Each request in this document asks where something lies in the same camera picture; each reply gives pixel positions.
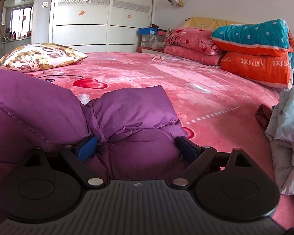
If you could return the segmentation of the purple down jacket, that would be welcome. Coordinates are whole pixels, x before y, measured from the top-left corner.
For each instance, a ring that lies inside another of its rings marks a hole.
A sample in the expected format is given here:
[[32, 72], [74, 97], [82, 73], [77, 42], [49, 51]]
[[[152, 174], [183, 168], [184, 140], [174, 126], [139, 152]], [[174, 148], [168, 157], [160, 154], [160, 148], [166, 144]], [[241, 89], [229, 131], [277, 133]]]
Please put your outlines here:
[[88, 136], [99, 149], [86, 165], [104, 181], [171, 181], [187, 166], [174, 143], [185, 135], [159, 85], [123, 88], [82, 104], [69, 89], [0, 70], [0, 183], [29, 150], [56, 151]]

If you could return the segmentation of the pink bed blanket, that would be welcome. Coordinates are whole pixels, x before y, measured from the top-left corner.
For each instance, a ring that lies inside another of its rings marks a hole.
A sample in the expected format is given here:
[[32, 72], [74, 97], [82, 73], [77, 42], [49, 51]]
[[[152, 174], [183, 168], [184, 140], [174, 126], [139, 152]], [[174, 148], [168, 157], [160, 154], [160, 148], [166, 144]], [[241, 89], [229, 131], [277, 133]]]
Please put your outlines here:
[[271, 147], [255, 119], [278, 104], [267, 87], [169, 55], [91, 53], [26, 72], [82, 104], [123, 88], [163, 87], [193, 143], [217, 156], [189, 189], [163, 179], [80, 181], [60, 149], [29, 150], [0, 183], [0, 234], [294, 234], [294, 197], [279, 192]]

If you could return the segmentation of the dark red down jacket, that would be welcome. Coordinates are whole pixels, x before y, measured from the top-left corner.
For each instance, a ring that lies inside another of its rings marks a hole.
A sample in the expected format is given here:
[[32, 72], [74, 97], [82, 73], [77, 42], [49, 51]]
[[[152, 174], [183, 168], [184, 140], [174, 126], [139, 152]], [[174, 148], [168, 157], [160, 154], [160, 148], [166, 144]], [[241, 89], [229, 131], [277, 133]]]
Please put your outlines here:
[[269, 125], [274, 107], [275, 105], [269, 108], [266, 105], [261, 104], [255, 113], [256, 121], [264, 130], [266, 130]]

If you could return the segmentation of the light blue down jacket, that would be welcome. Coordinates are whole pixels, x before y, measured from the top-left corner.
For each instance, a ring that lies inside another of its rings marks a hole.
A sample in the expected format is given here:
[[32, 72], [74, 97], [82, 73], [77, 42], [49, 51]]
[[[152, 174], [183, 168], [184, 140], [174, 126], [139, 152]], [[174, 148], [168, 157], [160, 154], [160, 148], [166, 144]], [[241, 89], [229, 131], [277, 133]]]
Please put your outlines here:
[[280, 93], [265, 135], [270, 141], [275, 182], [280, 193], [294, 195], [294, 87]]

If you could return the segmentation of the pink folded quilt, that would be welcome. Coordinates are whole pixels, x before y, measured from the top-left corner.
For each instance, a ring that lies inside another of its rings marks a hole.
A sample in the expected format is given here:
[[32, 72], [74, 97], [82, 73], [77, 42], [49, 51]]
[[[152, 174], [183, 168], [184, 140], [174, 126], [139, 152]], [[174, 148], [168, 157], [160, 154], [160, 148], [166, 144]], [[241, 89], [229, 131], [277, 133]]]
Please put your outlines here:
[[220, 64], [225, 51], [211, 39], [213, 31], [200, 28], [177, 28], [165, 38], [163, 52], [211, 66]]

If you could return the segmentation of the patterned yellow pillow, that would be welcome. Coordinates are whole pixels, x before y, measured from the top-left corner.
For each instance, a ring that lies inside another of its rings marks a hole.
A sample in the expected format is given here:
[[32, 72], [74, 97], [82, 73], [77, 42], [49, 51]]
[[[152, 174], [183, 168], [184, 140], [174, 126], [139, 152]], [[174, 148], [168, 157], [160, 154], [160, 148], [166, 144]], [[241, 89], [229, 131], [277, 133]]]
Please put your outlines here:
[[0, 59], [7, 70], [35, 72], [78, 63], [87, 54], [55, 43], [36, 43], [17, 47]]

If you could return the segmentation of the orange folded quilt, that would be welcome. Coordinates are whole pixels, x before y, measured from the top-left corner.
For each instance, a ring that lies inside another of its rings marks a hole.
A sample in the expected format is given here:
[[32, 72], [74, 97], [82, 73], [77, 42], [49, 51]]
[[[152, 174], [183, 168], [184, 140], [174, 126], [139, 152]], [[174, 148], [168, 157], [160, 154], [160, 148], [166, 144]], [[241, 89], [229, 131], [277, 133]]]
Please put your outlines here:
[[226, 52], [221, 60], [223, 70], [272, 88], [292, 87], [294, 67], [292, 34], [290, 34], [292, 45], [287, 50], [214, 42]]

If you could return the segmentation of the yellow padded headboard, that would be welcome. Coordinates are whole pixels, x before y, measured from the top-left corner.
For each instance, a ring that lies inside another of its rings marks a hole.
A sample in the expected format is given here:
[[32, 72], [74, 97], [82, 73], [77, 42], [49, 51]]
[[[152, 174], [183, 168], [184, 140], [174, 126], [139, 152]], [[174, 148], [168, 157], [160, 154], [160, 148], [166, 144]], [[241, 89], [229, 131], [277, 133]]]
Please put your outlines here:
[[231, 20], [224, 20], [224, 19], [190, 17], [184, 21], [183, 27], [216, 30], [218, 27], [231, 25], [231, 24], [243, 25], [245, 23], [231, 21]]

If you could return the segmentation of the blue box on nightstand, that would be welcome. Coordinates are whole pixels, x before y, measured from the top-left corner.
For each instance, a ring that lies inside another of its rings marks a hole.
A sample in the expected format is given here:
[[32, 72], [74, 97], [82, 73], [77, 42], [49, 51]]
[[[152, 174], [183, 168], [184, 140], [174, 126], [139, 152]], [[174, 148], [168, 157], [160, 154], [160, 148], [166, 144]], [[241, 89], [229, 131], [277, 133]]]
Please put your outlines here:
[[140, 35], [157, 35], [158, 29], [157, 28], [139, 28], [138, 34]]

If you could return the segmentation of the teal dotted folded quilt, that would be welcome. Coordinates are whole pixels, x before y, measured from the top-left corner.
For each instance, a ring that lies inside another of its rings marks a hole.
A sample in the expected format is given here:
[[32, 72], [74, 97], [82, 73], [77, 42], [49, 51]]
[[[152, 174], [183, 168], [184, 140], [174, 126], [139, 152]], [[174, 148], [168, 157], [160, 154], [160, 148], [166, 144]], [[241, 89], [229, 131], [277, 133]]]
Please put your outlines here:
[[217, 28], [211, 38], [233, 45], [259, 46], [287, 50], [291, 47], [290, 30], [285, 20], [257, 24], [232, 24]]

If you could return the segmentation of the white sliding wardrobe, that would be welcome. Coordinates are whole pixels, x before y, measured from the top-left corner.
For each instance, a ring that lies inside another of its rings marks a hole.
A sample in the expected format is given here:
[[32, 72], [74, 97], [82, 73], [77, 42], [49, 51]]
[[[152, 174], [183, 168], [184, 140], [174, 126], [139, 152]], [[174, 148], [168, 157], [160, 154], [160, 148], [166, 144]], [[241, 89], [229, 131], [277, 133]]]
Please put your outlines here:
[[153, 0], [52, 0], [49, 41], [81, 52], [136, 52]]

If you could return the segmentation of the wall light switch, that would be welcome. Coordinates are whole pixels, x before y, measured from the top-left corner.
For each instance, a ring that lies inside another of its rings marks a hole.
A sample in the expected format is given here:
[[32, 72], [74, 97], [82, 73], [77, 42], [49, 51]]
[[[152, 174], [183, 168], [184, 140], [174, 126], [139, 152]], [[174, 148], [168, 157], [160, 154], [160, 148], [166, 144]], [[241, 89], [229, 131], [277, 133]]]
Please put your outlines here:
[[43, 8], [47, 8], [47, 7], [48, 7], [48, 2], [43, 2], [43, 3], [42, 3], [42, 7], [43, 7]]

